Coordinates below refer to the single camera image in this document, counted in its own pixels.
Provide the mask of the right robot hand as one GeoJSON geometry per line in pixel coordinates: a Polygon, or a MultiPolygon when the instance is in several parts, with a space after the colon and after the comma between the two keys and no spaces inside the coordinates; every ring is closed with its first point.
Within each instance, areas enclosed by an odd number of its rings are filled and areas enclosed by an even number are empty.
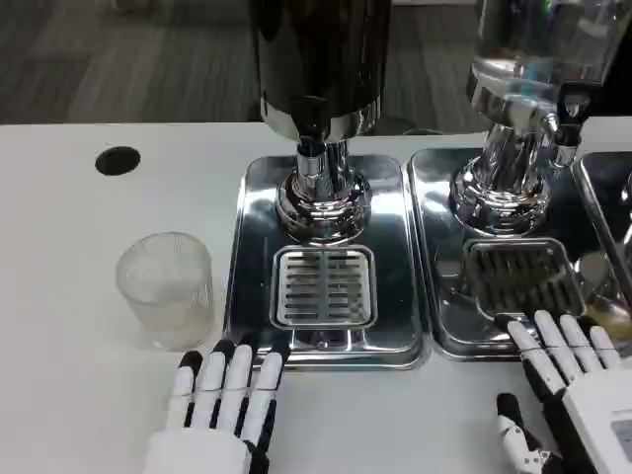
{"type": "Polygon", "coordinates": [[[525,427],[517,398],[497,397],[502,448],[516,473],[628,473],[631,366],[588,316],[534,313],[537,333],[509,316],[496,325],[518,349],[529,385],[557,447],[525,427]]]}

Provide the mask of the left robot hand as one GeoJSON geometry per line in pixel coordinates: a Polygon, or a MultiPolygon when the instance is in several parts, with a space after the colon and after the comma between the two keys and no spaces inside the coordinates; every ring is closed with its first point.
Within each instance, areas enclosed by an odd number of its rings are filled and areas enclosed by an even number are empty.
{"type": "Polygon", "coordinates": [[[164,429],[148,443],[145,473],[267,473],[277,391],[291,354],[287,333],[273,339],[253,377],[258,338],[220,340],[208,356],[184,353],[164,429]]]}

